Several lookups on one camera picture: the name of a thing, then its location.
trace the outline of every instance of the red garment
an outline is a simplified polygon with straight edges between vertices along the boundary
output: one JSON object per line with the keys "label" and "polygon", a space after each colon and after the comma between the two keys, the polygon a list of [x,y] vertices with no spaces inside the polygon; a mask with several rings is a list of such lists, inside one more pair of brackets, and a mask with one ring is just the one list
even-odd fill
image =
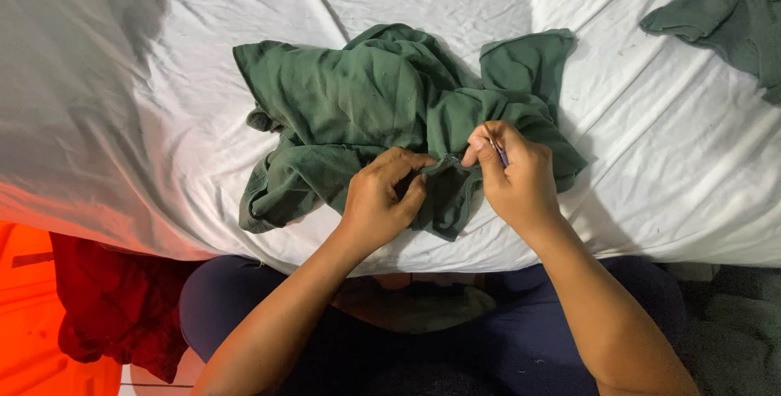
{"label": "red garment", "polygon": [[65,308],[60,350],[79,362],[106,355],[173,382],[188,348],[179,296],[202,262],[110,251],[87,239],[49,235],[57,295]]}

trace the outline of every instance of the small scissors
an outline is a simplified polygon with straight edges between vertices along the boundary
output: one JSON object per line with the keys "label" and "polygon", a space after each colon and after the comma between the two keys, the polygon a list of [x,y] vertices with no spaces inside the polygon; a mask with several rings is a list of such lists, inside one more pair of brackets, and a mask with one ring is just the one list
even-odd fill
{"label": "small scissors", "polygon": [[488,127],[488,123],[483,122],[483,127],[486,128],[486,132],[488,133],[488,141],[491,142],[491,146],[493,146],[493,149],[495,149],[496,153],[498,153],[499,156],[502,158],[502,164],[504,164],[504,167],[509,166],[510,161],[507,160],[507,154],[499,146],[499,142],[497,142],[496,138],[493,136],[493,132],[491,132],[491,128]]}

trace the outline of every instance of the green cloth piece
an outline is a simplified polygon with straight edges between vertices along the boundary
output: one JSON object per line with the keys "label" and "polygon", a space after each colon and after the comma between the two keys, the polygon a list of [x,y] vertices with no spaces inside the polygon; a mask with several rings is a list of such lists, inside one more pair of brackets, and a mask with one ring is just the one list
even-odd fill
{"label": "green cloth piece", "polygon": [[673,0],[639,25],[715,50],[759,79],[765,101],[781,104],[781,0]]}
{"label": "green cloth piece", "polygon": [[422,170],[428,194],[411,228],[452,242],[482,181],[480,167],[462,167],[460,156],[484,120],[509,120],[550,147],[557,190],[571,188],[586,161],[554,117],[572,42],[569,30],[550,30],[488,44],[482,85],[434,37],[403,24],[374,26],[343,50],[277,41],[234,48],[257,106],[247,123],[280,132],[277,149],[252,171],[239,226],[253,233],[284,226],[318,198],[343,213],[352,176],[402,146],[439,159]]}
{"label": "green cloth piece", "polygon": [[683,346],[704,396],[781,394],[781,270],[724,266]]}

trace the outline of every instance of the orange object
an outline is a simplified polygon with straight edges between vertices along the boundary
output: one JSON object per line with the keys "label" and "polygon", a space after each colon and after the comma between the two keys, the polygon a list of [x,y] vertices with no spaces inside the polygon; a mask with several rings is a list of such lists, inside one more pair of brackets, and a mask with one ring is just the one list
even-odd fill
{"label": "orange object", "polygon": [[122,366],[59,351],[57,299],[46,231],[0,220],[0,396],[116,396]]}

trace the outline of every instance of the mattress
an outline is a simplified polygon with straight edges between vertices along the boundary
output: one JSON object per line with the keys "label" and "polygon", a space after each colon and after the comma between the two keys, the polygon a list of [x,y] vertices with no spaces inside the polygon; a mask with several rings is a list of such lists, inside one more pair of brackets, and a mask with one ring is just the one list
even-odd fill
{"label": "mattress", "polygon": [[[0,218],[176,259],[291,272],[326,205],[238,228],[277,138],[231,47],[340,48],[379,22],[433,33],[477,73],[486,42],[570,28],[561,130],[587,157],[561,210],[599,257],[781,266],[781,109],[713,52],[637,27],[670,0],[0,0]],[[354,275],[513,270],[536,256],[478,193],[454,243],[405,231]]]}

